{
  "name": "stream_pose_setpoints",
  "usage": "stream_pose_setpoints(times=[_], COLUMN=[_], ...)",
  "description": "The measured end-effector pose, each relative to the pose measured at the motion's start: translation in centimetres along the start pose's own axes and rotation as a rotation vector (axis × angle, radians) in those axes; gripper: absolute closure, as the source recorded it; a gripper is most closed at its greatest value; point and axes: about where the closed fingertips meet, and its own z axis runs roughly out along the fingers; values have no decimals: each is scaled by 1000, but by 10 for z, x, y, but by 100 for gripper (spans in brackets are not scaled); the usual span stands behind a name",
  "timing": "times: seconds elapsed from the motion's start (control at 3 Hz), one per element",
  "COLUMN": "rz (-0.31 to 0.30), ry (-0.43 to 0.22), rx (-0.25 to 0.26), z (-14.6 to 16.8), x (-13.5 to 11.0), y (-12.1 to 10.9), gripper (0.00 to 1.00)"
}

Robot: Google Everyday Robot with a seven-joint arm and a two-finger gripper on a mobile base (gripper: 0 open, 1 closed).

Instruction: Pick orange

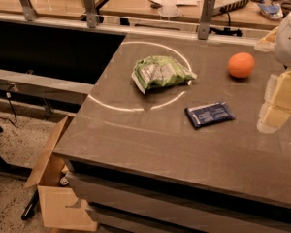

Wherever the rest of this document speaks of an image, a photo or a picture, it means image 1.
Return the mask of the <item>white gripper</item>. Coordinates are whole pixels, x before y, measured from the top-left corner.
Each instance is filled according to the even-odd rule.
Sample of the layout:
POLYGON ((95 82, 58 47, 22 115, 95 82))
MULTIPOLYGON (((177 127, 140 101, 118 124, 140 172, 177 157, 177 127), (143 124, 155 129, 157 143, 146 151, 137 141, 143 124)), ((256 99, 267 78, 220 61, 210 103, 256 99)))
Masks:
MULTIPOLYGON (((257 41, 254 48, 261 52, 275 51, 277 60, 291 67, 291 12, 266 36, 257 41)), ((291 69, 279 76, 271 74, 267 82, 264 103, 261 107, 257 129, 272 134, 291 117, 291 69)))

